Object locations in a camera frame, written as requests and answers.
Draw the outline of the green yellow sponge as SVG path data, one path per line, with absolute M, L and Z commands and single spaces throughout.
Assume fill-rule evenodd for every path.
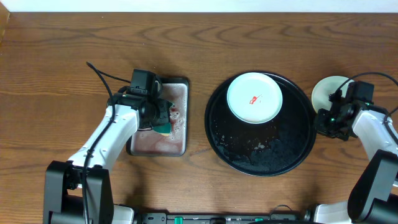
M 170 108 L 173 103 L 159 99 L 157 101 L 157 114 L 152 122 L 153 130 L 159 134 L 168 136 L 172 132 L 172 124 L 170 121 Z

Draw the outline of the light blue plate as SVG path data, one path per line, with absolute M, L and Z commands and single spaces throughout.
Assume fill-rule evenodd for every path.
M 348 78 L 342 76 L 331 76 L 320 80 L 314 87 L 311 95 L 311 101 L 315 112 L 320 109 L 330 110 L 332 102 L 329 96 Z
M 232 114 L 250 124 L 266 123 L 282 108 L 282 91 L 274 79 L 259 72 L 237 76 L 229 85 L 227 104 Z

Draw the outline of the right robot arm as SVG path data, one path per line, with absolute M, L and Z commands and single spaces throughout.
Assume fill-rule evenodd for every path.
M 344 202 L 317 205 L 314 223 L 397 223 L 397 132 L 387 110 L 371 103 L 340 98 L 315 117 L 318 133 L 329 138 L 358 138 L 369 159 Z

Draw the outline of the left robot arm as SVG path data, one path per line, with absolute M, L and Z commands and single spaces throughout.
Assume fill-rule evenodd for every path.
M 44 223 L 133 223 L 134 209 L 116 205 L 110 182 L 124 145 L 140 129 L 169 122 L 172 103 L 154 96 L 115 93 L 87 142 L 45 172 Z

